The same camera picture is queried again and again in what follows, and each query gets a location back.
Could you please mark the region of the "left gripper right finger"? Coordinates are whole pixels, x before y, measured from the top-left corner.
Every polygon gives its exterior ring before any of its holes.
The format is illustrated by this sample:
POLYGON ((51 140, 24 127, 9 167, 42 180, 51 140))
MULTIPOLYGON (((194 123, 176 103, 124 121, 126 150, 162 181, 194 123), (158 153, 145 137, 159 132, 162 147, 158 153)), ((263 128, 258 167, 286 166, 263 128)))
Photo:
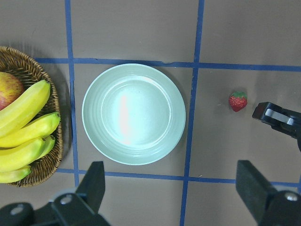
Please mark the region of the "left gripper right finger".
POLYGON ((277 190, 248 160, 237 162, 236 191, 259 226, 301 226, 301 195, 277 190))

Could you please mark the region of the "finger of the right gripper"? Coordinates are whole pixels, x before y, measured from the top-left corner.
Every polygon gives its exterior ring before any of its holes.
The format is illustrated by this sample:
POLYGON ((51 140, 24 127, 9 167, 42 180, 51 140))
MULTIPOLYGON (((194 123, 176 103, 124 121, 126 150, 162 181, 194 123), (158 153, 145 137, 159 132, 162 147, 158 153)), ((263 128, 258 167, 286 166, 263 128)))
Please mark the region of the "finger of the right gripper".
POLYGON ((282 108, 271 102, 261 102, 256 106, 252 118, 296 139, 299 151, 301 150, 301 113, 282 108))

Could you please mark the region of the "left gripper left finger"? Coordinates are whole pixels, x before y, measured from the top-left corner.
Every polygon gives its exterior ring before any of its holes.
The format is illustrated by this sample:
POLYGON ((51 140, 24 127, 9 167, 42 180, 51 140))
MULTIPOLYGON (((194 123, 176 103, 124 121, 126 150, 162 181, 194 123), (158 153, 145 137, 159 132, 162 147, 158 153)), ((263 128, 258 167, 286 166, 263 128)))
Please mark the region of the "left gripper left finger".
POLYGON ((64 193, 34 210, 28 202, 15 202, 0 209, 2 226, 108 226, 98 211, 105 193, 102 161, 91 163, 73 193, 64 193))

